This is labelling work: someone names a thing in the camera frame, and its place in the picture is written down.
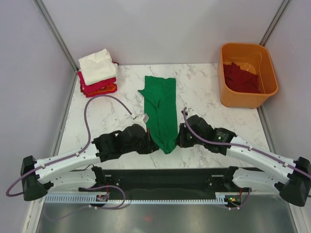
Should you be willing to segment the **green t-shirt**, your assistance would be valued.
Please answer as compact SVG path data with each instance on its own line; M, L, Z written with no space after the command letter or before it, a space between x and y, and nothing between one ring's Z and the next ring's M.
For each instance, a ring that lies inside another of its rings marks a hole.
M178 135L176 110L176 79L145 76L143 90L144 112L148 115L147 128L157 146L171 153Z

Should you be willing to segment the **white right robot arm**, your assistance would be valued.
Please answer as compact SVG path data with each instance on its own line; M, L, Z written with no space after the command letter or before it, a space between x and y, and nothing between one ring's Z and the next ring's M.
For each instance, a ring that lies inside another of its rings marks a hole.
M223 176L223 187L228 191L236 188L278 193L288 203L303 207L311 190L311 163L299 157L286 158L263 151L225 128L213 128L198 115L183 111L184 123L176 143L181 148L201 145L212 153L242 160L257 171L231 166Z

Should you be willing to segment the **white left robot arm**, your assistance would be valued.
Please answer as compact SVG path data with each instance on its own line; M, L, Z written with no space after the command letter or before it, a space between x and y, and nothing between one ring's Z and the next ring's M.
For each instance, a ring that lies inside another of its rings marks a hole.
M104 133L89 140L79 152L38 160L25 157L20 172L23 199L33 201L49 192L67 190L104 191L107 180L97 163L116 160L130 152L150 154L158 149L149 130L133 124L123 131Z

